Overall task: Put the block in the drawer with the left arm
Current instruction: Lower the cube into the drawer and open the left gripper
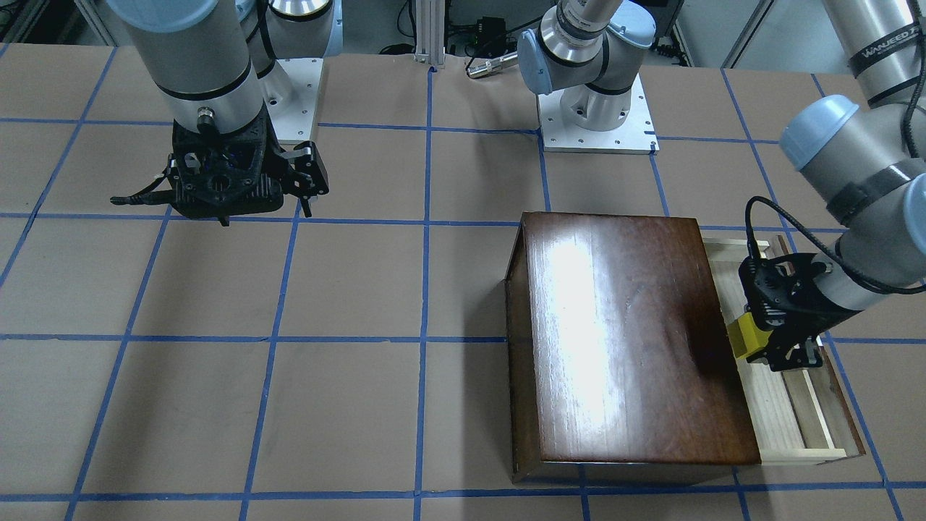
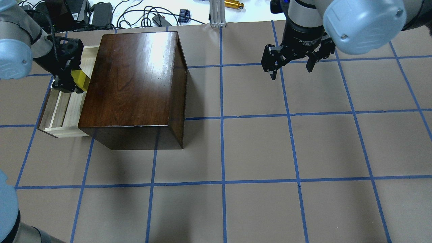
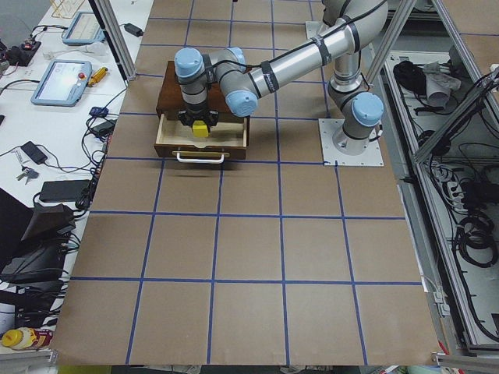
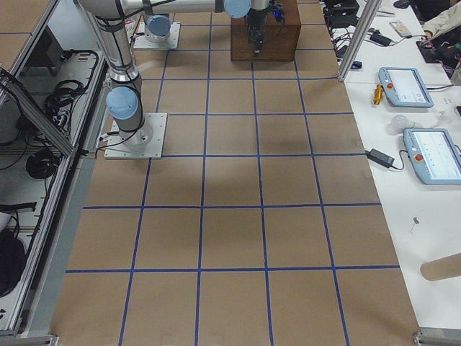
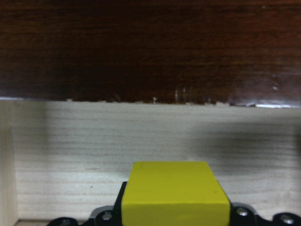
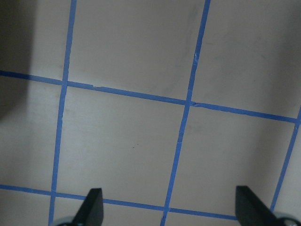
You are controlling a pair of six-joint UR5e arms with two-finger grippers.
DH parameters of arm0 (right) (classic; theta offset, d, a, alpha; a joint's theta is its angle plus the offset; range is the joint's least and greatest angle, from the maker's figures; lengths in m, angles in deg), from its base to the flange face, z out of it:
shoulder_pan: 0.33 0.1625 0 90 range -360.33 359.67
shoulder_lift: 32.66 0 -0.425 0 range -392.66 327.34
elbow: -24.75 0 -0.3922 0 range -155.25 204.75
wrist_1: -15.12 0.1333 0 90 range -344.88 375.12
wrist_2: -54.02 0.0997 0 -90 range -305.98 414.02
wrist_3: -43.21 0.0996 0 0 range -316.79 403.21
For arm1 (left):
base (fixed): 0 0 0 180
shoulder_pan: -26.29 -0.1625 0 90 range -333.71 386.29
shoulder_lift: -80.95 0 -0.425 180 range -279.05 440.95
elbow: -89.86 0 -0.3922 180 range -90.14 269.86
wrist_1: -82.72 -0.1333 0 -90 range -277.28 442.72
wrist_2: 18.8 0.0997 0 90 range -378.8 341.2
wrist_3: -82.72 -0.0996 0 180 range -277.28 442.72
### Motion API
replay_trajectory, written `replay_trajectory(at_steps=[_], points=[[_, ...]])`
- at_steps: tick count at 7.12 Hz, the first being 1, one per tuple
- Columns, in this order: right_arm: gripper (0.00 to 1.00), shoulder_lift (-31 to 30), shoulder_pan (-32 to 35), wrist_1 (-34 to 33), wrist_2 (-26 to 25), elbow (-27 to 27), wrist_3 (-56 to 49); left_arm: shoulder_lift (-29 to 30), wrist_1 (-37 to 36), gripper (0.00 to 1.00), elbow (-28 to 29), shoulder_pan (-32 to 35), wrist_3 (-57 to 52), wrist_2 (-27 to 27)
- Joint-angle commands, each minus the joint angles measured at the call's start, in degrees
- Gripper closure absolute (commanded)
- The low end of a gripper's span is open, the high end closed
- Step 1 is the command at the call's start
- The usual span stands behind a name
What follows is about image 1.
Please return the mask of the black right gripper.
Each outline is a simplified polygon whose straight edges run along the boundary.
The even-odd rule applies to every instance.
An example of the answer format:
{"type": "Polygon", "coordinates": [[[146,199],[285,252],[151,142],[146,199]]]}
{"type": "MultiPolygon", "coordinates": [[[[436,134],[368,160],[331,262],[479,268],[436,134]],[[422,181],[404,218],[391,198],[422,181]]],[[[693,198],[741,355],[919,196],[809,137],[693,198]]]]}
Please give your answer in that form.
{"type": "Polygon", "coordinates": [[[314,198],[331,191],[328,172],[317,145],[315,142],[301,142],[293,151],[280,151],[278,156],[288,164],[281,178],[282,191],[298,199],[304,219],[312,218],[314,198]]]}

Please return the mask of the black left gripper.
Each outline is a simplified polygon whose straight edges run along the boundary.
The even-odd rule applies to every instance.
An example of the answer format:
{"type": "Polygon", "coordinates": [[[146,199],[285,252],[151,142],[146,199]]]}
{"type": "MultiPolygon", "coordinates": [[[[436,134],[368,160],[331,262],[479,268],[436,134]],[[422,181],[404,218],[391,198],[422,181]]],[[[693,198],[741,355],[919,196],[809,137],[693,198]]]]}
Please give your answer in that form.
{"type": "Polygon", "coordinates": [[[823,264],[812,255],[747,257],[738,275],[758,330],[768,333],[748,363],[764,363],[773,372],[820,368],[819,335],[854,316],[825,297],[815,276],[823,264]]]}

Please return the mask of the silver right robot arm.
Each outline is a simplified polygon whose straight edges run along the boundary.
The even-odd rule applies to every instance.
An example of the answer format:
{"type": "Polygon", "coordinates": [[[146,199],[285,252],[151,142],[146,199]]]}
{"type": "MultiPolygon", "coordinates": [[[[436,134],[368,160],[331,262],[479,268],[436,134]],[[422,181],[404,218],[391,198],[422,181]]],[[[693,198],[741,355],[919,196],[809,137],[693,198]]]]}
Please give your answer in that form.
{"type": "Polygon", "coordinates": [[[343,48],[339,1],[110,1],[171,109],[171,152],[116,206],[191,220],[280,210],[330,191],[312,140],[325,57],[343,48]]]}

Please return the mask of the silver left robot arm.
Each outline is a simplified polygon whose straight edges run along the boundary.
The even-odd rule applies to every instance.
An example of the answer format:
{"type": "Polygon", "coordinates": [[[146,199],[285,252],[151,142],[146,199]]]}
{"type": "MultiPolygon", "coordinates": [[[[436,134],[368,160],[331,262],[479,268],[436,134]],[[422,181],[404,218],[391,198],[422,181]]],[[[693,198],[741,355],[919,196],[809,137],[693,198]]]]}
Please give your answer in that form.
{"type": "MultiPolygon", "coordinates": [[[[747,313],[732,345],[776,372],[820,367],[820,334],[891,295],[924,291],[924,7],[827,1],[825,10],[867,109],[825,96],[778,139],[844,228],[831,246],[770,199],[745,207],[747,313]]],[[[536,95],[562,92],[571,123],[609,131],[654,37],[638,4],[560,1],[519,34],[520,73],[536,95]]]]}

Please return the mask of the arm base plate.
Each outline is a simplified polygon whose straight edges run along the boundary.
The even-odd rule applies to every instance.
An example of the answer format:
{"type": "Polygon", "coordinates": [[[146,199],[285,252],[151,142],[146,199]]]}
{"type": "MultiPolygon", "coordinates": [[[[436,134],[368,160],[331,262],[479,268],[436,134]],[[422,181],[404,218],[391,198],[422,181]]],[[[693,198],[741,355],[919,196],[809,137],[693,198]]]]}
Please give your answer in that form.
{"type": "Polygon", "coordinates": [[[655,154],[660,145],[641,76],[604,95],[585,85],[537,96],[543,148],[559,153],[655,154]]]}
{"type": "Polygon", "coordinates": [[[320,108],[324,59],[282,59],[262,78],[269,116],[281,144],[313,140],[320,108]]]}

